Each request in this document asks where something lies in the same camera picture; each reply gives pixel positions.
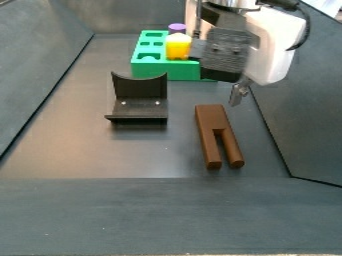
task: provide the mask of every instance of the green holder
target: green holder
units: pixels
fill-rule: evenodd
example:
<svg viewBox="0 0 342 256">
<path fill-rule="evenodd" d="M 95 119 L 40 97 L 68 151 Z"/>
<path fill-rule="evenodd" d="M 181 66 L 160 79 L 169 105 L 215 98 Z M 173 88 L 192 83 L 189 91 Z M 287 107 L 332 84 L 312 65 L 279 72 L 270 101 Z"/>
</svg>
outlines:
<svg viewBox="0 0 342 256">
<path fill-rule="evenodd" d="M 199 81 L 199 63 L 165 58 L 167 30 L 143 30 L 131 58 L 133 78 L 148 78 L 167 72 L 168 80 Z"/>
</svg>

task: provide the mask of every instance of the black surface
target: black surface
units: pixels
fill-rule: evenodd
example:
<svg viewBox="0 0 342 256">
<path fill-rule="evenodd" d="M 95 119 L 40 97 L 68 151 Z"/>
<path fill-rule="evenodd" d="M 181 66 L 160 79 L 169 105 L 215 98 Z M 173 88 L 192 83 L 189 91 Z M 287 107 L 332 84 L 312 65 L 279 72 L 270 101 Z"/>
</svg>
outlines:
<svg viewBox="0 0 342 256">
<path fill-rule="evenodd" d="M 342 185 L 342 24 L 306 9 L 311 34 L 287 78 L 252 92 L 291 174 Z"/>
<path fill-rule="evenodd" d="M 93 33 L 57 0 L 10 1 L 0 24 L 1 156 Z"/>
<path fill-rule="evenodd" d="M 167 120 L 167 112 L 167 100 L 157 98 L 116 100 L 112 114 L 105 115 L 105 118 L 111 121 L 117 119 L 135 119 L 136 121 L 145 119 Z"/>
<path fill-rule="evenodd" d="M 0 182 L 0 255 L 342 253 L 342 190 L 288 178 Z"/>
<path fill-rule="evenodd" d="M 104 119 L 115 102 L 111 71 L 129 76 L 136 40 L 136 36 L 117 35 L 91 41 L 0 163 L 0 178 L 287 177 L 252 98 L 237 107 L 228 106 L 231 84 L 169 81 L 165 128 L 117 129 Z M 228 167 L 225 157 L 219 172 L 205 169 L 197 104 L 225 108 L 246 158 L 240 171 Z"/>
</svg>

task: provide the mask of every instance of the brown wooden block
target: brown wooden block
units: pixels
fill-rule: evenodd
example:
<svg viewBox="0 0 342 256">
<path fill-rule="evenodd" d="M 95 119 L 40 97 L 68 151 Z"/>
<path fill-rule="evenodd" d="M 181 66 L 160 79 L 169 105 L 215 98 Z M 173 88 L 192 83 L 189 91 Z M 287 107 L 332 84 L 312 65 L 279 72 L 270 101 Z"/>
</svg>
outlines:
<svg viewBox="0 0 342 256">
<path fill-rule="evenodd" d="M 244 160 L 223 106 L 196 105 L 195 116 L 207 169 L 217 169 L 221 166 L 215 136 L 221 138 L 229 166 L 240 168 Z"/>
</svg>

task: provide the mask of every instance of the black bracket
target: black bracket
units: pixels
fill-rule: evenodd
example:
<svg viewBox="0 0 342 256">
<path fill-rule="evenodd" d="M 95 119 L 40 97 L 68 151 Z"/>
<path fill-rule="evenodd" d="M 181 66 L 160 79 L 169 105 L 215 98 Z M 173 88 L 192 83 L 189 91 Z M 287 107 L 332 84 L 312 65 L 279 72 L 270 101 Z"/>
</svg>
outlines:
<svg viewBox="0 0 342 256">
<path fill-rule="evenodd" d="M 131 79 L 113 72 L 112 83 L 116 95 L 112 121 L 167 122 L 167 73 L 147 79 Z"/>
</svg>

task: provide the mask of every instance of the purple block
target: purple block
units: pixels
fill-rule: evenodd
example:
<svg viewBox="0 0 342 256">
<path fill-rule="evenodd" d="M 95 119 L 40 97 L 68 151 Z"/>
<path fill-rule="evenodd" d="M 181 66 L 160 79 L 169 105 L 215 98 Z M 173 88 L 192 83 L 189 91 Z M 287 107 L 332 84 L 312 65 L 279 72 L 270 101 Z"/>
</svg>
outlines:
<svg viewBox="0 0 342 256">
<path fill-rule="evenodd" d="M 168 25 L 168 34 L 183 33 L 185 34 L 185 25 L 181 23 L 172 23 Z"/>
</svg>

